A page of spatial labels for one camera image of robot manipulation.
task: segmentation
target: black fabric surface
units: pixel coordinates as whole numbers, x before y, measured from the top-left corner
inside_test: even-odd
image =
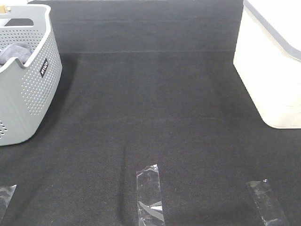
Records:
[[[63,72],[36,134],[0,147],[1,226],[136,226],[159,166],[166,226],[260,226],[269,179],[301,223],[301,130],[264,124],[234,66],[241,0],[41,1]]]

